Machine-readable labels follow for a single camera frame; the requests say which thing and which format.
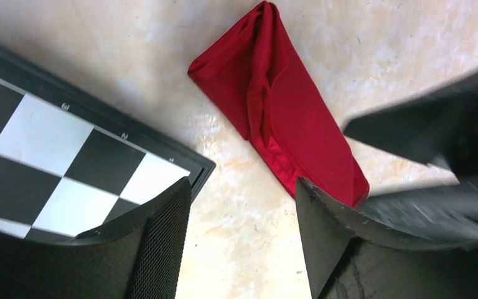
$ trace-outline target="cloth fold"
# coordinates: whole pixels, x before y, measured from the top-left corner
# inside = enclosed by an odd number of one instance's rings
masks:
[[[196,58],[189,77],[294,197],[303,176],[355,207],[369,191],[276,6],[261,2]]]

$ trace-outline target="folded red cloth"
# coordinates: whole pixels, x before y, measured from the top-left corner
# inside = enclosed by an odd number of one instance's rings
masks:
[[[355,207],[369,185],[279,18],[261,2],[195,59],[189,77],[294,197],[310,179]]]

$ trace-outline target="red cloth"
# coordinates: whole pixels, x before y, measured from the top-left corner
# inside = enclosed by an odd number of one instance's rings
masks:
[[[257,5],[195,59],[188,74],[292,197],[300,176],[348,206],[367,196],[367,180],[274,4]]]

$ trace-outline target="beige marble surface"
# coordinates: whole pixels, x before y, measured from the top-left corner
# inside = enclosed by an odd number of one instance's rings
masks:
[[[0,0],[0,44],[217,163],[192,207],[177,298],[309,296],[293,200],[185,74],[256,3]],[[478,1],[275,3],[339,124],[478,67]],[[452,178],[350,144],[372,190]]]

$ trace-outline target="white square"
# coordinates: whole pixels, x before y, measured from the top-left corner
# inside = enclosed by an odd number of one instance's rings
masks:
[[[24,238],[28,231],[30,231],[30,226],[0,218],[0,231],[18,238]]]
[[[0,134],[0,156],[63,176],[93,126],[25,95]]]
[[[75,237],[102,225],[117,200],[114,194],[62,178],[32,227]]]
[[[147,153],[123,189],[120,197],[135,204],[144,204],[162,193],[180,178],[188,175],[188,170],[154,154]]]

